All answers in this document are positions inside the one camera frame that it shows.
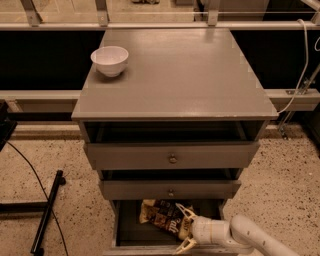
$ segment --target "drawer knob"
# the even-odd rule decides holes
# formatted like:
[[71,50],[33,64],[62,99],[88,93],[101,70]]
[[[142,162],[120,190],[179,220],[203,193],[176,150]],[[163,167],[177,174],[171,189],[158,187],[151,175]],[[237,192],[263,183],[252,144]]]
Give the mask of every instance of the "drawer knob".
[[173,189],[169,189],[168,196],[169,197],[174,197]]
[[176,158],[176,156],[175,156],[174,154],[171,154],[171,155],[170,155],[170,157],[169,157],[169,162],[170,162],[171,164],[175,164],[175,163],[178,162],[178,160],[177,160],[177,158]]

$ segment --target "snack bag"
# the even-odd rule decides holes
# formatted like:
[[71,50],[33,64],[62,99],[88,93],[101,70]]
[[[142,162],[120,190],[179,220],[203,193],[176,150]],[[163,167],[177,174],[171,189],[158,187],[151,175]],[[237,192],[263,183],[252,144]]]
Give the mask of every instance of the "snack bag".
[[191,221],[183,215],[174,201],[143,200],[139,221],[150,222],[174,234],[180,240],[189,235],[191,227]]

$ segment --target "terrazzo floor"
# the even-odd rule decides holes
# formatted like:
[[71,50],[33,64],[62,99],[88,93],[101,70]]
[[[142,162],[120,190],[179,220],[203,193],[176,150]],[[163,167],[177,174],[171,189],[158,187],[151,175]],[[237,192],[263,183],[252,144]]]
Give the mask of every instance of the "terrazzo floor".
[[[224,208],[225,219],[242,213],[301,256],[320,255],[319,151],[300,125],[288,126],[290,140],[268,126],[261,147]],[[19,124],[10,142],[36,169],[47,192],[63,170],[54,205],[70,256],[102,255],[111,245],[114,215],[98,188],[98,176],[82,149],[73,123]],[[44,201],[31,168],[8,144],[0,152],[0,203]],[[0,216],[0,255],[31,255],[39,214]],[[65,255],[51,218],[42,246],[46,256]],[[251,256],[261,255],[254,251]]]

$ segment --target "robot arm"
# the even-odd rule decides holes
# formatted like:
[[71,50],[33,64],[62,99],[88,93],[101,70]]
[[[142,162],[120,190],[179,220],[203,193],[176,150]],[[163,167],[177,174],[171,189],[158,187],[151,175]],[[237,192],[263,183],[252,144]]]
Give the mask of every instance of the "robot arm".
[[241,214],[233,217],[229,223],[197,216],[181,204],[177,204],[177,207],[192,220],[192,237],[183,241],[176,254],[185,252],[197,244],[219,244],[241,254],[250,254],[255,248],[264,256],[299,256]]

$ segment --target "black wall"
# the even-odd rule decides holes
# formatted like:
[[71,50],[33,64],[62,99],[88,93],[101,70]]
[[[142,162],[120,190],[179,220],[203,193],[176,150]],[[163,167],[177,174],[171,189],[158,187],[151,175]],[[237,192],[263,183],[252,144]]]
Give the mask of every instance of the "black wall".
[[[103,34],[0,32],[0,90],[81,90],[91,67],[90,54]],[[233,35],[264,88],[295,88],[305,63],[302,30],[234,31]],[[319,30],[308,31],[307,76],[320,61],[320,52],[314,50],[319,36]],[[314,87],[320,87],[319,81]]]
[[104,31],[1,31],[1,90],[79,90]]
[[[265,89],[296,87],[305,65],[303,30],[234,31],[233,36]],[[319,30],[308,31],[307,77],[320,62],[320,52],[314,49],[319,36]],[[313,87],[320,87],[319,80]]]

